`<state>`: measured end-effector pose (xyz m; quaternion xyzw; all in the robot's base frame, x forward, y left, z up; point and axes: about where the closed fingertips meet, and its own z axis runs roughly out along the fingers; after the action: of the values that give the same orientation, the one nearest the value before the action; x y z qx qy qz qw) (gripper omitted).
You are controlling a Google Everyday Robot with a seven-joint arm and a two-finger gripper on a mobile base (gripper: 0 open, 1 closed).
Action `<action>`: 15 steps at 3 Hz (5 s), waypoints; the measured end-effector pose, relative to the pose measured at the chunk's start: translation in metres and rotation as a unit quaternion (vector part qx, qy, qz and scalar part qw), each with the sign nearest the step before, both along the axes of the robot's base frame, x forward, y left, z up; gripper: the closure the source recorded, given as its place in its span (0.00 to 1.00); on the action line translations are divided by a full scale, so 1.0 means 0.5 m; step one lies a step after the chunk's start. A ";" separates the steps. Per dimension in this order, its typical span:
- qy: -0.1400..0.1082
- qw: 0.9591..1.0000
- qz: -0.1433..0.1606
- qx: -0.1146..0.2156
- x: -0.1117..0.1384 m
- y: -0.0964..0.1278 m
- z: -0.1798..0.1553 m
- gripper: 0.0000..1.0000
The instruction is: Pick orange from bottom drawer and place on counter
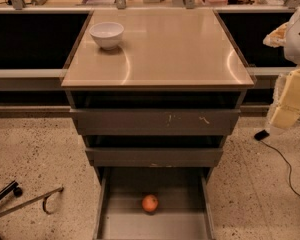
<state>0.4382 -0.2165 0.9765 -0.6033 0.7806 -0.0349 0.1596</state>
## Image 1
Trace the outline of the white covered gripper body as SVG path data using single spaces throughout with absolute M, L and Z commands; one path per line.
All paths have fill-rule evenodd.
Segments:
M 285 58 L 300 65 L 300 7 L 295 11 L 287 24 L 285 39 Z

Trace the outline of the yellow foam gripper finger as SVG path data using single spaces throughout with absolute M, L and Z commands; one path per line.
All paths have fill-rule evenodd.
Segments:
M 300 67 L 280 74 L 269 111 L 269 124 L 279 129 L 290 128 L 300 117 Z
M 288 23 L 283 23 L 263 39 L 263 44 L 269 47 L 284 47 L 286 44 L 286 30 Z

